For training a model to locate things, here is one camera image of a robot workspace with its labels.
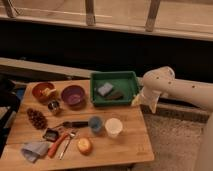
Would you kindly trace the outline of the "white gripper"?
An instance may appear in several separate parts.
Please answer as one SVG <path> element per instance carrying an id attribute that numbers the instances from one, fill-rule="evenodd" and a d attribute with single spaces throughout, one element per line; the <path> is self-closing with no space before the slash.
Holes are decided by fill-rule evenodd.
<path id="1" fill-rule="evenodd" d="M 143 87 L 140 91 L 140 94 L 134 97 L 134 99 L 131 102 L 131 105 L 132 106 L 140 105 L 142 98 L 142 102 L 149 106 L 152 113 L 155 113 L 160 95 L 161 93 L 159 91 Z"/>

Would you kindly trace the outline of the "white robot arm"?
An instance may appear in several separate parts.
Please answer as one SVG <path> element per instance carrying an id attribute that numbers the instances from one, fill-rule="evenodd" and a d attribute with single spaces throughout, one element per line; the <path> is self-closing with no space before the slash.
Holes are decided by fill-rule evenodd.
<path id="1" fill-rule="evenodd" d="M 155 113 L 159 97 L 167 94 L 211 112 L 194 171 L 213 171 L 213 83 L 177 79 L 174 70 L 169 66 L 146 72 L 141 83 L 142 89 L 134 96 L 132 106 L 146 104 Z"/>

